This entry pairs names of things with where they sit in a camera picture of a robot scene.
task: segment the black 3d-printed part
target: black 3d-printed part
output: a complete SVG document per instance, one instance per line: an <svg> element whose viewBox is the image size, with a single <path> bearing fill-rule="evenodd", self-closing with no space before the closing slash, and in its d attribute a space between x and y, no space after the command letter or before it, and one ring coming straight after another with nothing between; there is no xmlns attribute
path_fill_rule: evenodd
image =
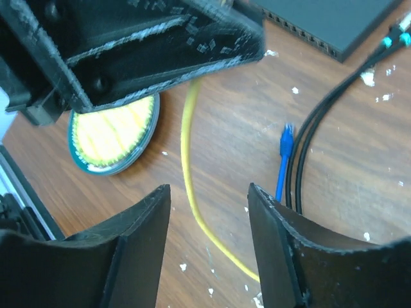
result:
<svg viewBox="0 0 411 308"><path fill-rule="evenodd" d="M384 245L328 230L251 184L264 307L409 307L411 237Z"/></svg>
<svg viewBox="0 0 411 308"><path fill-rule="evenodd" d="M0 229L9 229L39 241L50 237L30 207L20 208L12 194L0 195Z"/></svg>
<svg viewBox="0 0 411 308"><path fill-rule="evenodd" d="M1 307L154 308L170 187L63 241L0 229Z"/></svg>
<svg viewBox="0 0 411 308"><path fill-rule="evenodd" d="M262 13L240 1L0 0L0 16L10 110L53 89L63 109L119 107L264 53Z"/></svg>

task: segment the white paint speck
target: white paint speck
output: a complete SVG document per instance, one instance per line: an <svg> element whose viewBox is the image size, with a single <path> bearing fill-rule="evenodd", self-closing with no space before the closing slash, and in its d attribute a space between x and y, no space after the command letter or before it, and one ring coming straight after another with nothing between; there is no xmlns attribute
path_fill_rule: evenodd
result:
<svg viewBox="0 0 411 308"><path fill-rule="evenodd" d="M272 51L271 49L267 49L264 56L278 56L278 52L277 51Z"/></svg>
<svg viewBox="0 0 411 308"><path fill-rule="evenodd" d="M375 86L374 82L374 69L368 69L364 73L361 74L361 79L364 81L365 85L368 85L369 87Z"/></svg>
<svg viewBox="0 0 411 308"><path fill-rule="evenodd" d="M394 93L387 93L383 95L383 101L388 101L390 98L394 96Z"/></svg>
<svg viewBox="0 0 411 308"><path fill-rule="evenodd" d="M370 233L364 233L364 239L368 242L370 240Z"/></svg>
<svg viewBox="0 0 411 308"><path fill-rule="evenodd" d="M254 303L256 304L257 308L264 308L264 306L261 304L259 298L256 296L253 298Z"/></svg>

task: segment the screw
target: screw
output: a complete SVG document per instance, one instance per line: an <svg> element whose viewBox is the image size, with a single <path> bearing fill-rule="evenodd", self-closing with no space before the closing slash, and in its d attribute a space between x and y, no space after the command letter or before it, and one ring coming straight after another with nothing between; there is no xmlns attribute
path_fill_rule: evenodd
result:
<svg viewBox="0 0 411 308"><path fill-rule="evenodd" d="M64 18L65 11L60 6L57 6L56 2L49 2L45 9L44 14L49 21L58 22Z"/></svg>
<svg viewBox="0 0 411 308"><path fill-rule="evenodd" d="M93 89L98 93L107 92L109 89L109 80L104 76L98 76L92 84Z"/></svg>
<svg viewBox="0 0 411 308"><path fill-rule="evenodd" d="M54 99L54 104L55 104L55 106L56 106L59 110L61 110L61 109L63 109L63 108L64 108L64 109L67 109L66 101L60 96L60 94L59 94L57 91L54 92L53 99Z"/></svg>

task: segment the wood grain surface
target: wood grain surface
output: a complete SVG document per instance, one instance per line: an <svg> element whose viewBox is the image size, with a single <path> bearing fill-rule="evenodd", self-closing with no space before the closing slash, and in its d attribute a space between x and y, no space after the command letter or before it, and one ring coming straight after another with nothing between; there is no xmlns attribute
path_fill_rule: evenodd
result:
<svg viewBox="0 0 411 308"><path fill-rule="evenodd" d="M285 122L298 128L409 7L411 0L345 64L266 23L267 49L278 56L204 79L193 126L195 189L211 228L254 270L247 189L255 182L274 193ZM368 232L374 243L411 233L410 59L411 51L403 50L379 64L375 86L358 80L325 118L304 172L306 217L357 239L365 240ZM67 150L67 114L55 126L42 128L19 116L4 144L67 235L126 209L160 184L171 184L157 307L256 307L259 285L213 246L189 209L179 142L186 91L182 85L161 94L152 142L116 176L87 175L74 165ZM185 271L180 264L187 264Z"/></svg>

